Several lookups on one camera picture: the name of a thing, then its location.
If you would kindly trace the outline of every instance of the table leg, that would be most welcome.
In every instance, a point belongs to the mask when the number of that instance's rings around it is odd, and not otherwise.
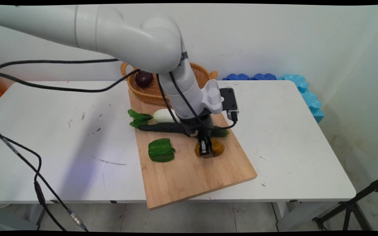
[[[288,215],[288,213],[290,213],[287,207],[287,203],[285,202],[272,203],[272,206],[275,211],[277,221],[280,221],[285,215]]]
[[[278,221],[276,224],[278,230],[280,232],[295,230],[297,227],[322,214],[335,204],[337,204],[337,202],[303,202]]]

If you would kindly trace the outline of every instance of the green bell pepper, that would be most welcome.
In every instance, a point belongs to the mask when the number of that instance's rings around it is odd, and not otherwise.
[[[176,150],[171,147],[170,139],[157,139],[148,144],[148,155],[152,161],[168,162],[174,159]]]

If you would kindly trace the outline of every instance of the blue foam puzzle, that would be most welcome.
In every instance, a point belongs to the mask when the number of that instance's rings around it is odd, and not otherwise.
[[[222,78],[222,80],[249,80],[249,77],[245,74],[230,74],[226,78]]]
[[[301,96],[303,97],[304,101],[306,102],[307,106],[312,112],[313,117],[315,118],[317,123],[321,122],[321,120],[325,116],[322,110],[320,109],[322,104],[318,101],[318,97],[316,96],[316,94],[313,94],[308,90],[309,84],[305,81],[305,78],[303,76],[286,74],[279,77],[278,80],[293,81],[294,84],[297,86],[298,91],[300,91]]]
[[[249,80],[276,80],[276,76],[272,74],[256,74],[253,78],[249,78]]]
[[[276,76],[272,74],[256,74],[253,78],[249,78],[246,74],[229,74],[227,77],[222,78],[222,80],[276,80]]]

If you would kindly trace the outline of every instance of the green leafy vegetable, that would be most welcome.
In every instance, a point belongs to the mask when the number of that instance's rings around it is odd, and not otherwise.
[[[138,113],[132,109],[128,110],[128,114],[130,117],[134,118],[134,120],[129,123],[129,125],[134,128],[137,128],[140,125],[147,125],[148,121],[153,118],[150,114]]]

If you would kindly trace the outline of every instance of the cucumber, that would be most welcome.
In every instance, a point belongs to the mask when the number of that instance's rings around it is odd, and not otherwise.
[[[227,135],[230,133],[230,131],[226,129],[219,129],[219,130],[211,130],[211,137],[227,137]]]
[[[154,125],[140,125],[139,130],[142,131],[152,131],[152,132],[163,132],[163,133],[181,133],[179,128],[175,123],[161,123]],[[226,129],[223,130],[212,130],[211,137],[226,137],[230,132]]]

